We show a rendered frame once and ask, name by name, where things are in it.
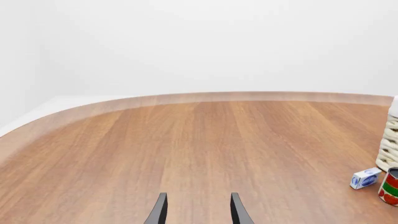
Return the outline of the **white woven basket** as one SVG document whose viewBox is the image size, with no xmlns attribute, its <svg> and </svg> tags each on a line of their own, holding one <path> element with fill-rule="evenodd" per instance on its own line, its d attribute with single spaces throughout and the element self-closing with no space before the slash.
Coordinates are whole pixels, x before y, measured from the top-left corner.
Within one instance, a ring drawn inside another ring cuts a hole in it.
<svg viewBox="0 0 398 224">
<path fill-rule="evenodd" d="M 391 167 L 398 167 L 398 95 L 394 97 L 388 111 L 376 165 L 385 172 Z"/>
</svg>

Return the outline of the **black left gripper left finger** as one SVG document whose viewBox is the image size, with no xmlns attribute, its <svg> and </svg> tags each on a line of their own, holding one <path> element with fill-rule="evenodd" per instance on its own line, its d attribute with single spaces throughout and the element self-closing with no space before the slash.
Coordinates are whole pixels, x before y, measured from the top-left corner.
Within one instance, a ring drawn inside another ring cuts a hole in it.
<svg viewBox="0 0 398 224">
<path fill-rule="evenodd" d="M 162 192 L 144 224 L 165 224 L 167 219 L 167 194 Z"/>
</svg>

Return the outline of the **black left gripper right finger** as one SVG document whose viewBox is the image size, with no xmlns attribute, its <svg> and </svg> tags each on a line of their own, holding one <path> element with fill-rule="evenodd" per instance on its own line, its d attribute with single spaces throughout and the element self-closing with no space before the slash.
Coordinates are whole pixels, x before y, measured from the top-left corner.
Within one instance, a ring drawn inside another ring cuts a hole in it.
<svg viewBox="0 0 398 224">
<path fill-rule="evenodd" d="M 233 224 L 254 224 L 236 192 L 231 193 L 230 210 Z"/>
</svg>

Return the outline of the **red green tomato tin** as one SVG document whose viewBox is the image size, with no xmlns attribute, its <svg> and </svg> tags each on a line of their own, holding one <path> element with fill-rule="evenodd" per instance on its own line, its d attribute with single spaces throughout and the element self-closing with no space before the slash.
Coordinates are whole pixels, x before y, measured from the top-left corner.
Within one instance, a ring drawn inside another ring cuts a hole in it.
<svg viewBox="0 0 398 224">
<path fill-rule="evenodd" d="M 388 169 L 379 188 L 378 196 L 385 203 L 398 207 L 398 167 Z"/>
</svg>

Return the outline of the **small white blue box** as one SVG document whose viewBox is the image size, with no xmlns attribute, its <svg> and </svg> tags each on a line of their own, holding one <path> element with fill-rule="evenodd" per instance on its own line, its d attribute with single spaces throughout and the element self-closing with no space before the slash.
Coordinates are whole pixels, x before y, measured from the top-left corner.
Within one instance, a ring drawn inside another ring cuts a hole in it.
<svg viewBox="0 0 398 224">
<path fill-rule="evenodd" d="M 358 190 L 378 181 L 381 170 L 377 167 L 354 173 L 350 182 L 351 188 Z"/>
</svg>

